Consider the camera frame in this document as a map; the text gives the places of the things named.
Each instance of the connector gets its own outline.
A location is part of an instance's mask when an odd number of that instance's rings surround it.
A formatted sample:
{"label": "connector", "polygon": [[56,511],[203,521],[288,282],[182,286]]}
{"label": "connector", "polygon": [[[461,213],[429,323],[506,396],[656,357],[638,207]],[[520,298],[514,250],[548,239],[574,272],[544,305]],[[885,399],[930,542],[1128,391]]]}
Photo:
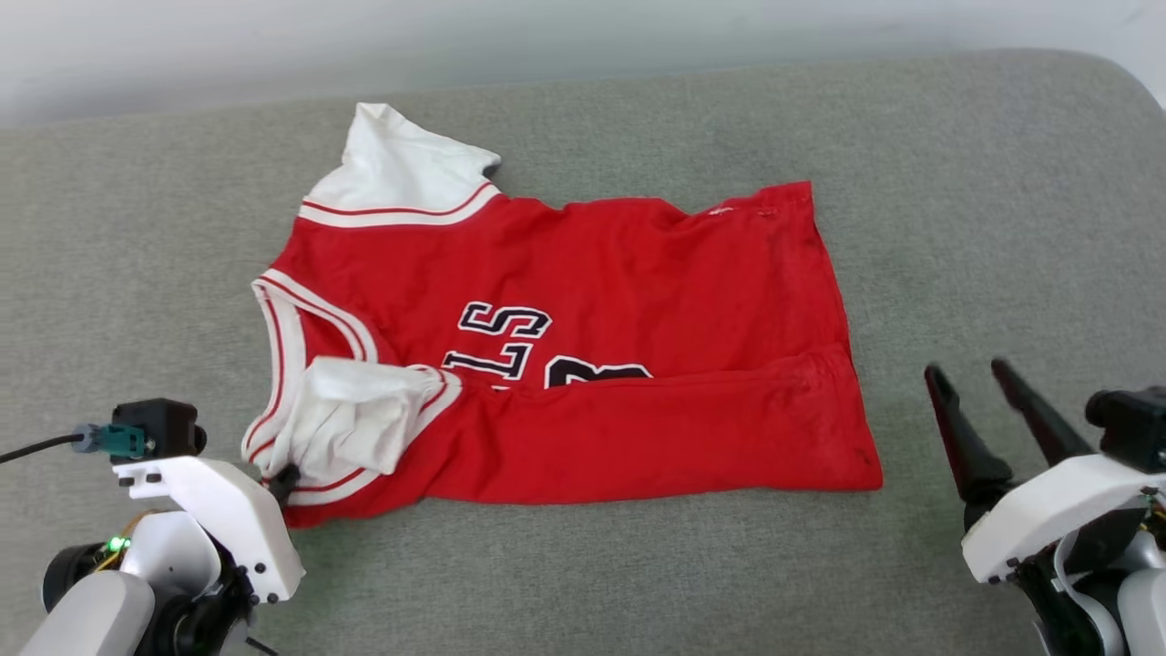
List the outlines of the connector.
{"label": "connector", "polygon": [[154,451],[154,442],[147,439],[146,432],[135,426],[82,424],[73,430],[73,433],[83,436],[80,442],[72,444],[77,453],[104,451],[110,456],[136,460]]}

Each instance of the basketball jersey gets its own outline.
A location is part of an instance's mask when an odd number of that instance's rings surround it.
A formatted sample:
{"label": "basketball jersey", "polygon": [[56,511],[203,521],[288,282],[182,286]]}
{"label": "basketball jersey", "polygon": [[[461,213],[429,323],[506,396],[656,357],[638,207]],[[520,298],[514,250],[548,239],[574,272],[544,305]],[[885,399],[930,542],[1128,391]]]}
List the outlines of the basketball jersey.
{"label": "basketball jersey", "polygon": [[[358,105],[342,165],[255,280],[273,389],[243,454],[265,477],[300,467],[290,525],[424,496],[881,486],[809,182],[694,214],[555,209],[494,186],[499,161]],[[370,390],[372,415],[332,403]]]}

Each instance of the white wall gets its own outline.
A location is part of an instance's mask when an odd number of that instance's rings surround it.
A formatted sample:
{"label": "white wall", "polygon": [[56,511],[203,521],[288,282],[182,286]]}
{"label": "white wall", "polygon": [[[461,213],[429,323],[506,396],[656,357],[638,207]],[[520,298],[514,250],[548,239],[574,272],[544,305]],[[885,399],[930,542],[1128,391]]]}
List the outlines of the white wall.
{"label": "white wall", "polygon": [[1166,104],[1166,0],[5,0],[0,124],[1031,45]]}

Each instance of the gray fabric surface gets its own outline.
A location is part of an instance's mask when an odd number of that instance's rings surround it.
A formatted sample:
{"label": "gray fabric surface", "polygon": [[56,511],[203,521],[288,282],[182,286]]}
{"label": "gray fabric surface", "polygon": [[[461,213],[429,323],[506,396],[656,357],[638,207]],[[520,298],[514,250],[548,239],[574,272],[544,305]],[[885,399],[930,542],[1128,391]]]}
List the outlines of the gray fabric surface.
{"label": "gray fabric surface", "polygon": [[[1166,378],[1166,120],[1137,82],[1003,51],[389,101],[500,153],[503,190],[553,204],[696,210],[813,179],[886,488],[427,501],[295,534],[308,576],[258,636],[288,655],[1039,653],[1023,595],[963,565],[921,373],[941,361],[1023,474],[1039,457],[992,355],[1083,429],[1090,393]],[[247,283],[338,162],[351,114],[351,99],[315,100],[2,133],[0,449],[167,396],[199,408],[208,456],[236,460],[269,378]],[[0,474],[9,654],[43,618],[51,555],[141,506],[97,456]]]}

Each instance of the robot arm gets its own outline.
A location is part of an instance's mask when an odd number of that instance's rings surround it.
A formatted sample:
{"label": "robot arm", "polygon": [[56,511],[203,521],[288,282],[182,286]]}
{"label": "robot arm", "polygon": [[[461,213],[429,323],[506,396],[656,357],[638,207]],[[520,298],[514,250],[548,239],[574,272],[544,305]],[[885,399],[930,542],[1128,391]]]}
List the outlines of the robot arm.
{"label": "robot arm", "polygon": [[146,514],[108,543],[61,551],[42,588],[49,616],[21,656],[202,656],[243,642],[275,654],[247,629],[257,606],[289,599],[304,574],[281,514],[296,472],[265,489],[226,463],[197,458],[205,435],[196,417],[192,407],[153,400],[86,430],[75,449],[112,452],[132,499],[169,496],[182,510]]}
{"label": "robot arm", "polygon": [[972,576],[1020,587],[1051,656],[1166,654],[1166,389],[1095,395],[1086,417],[1105,435],[1094,453],[1005,361],[992,372],[1049,465],[1023,484],[988,451],[939,367],[923,374],[965,503]]}

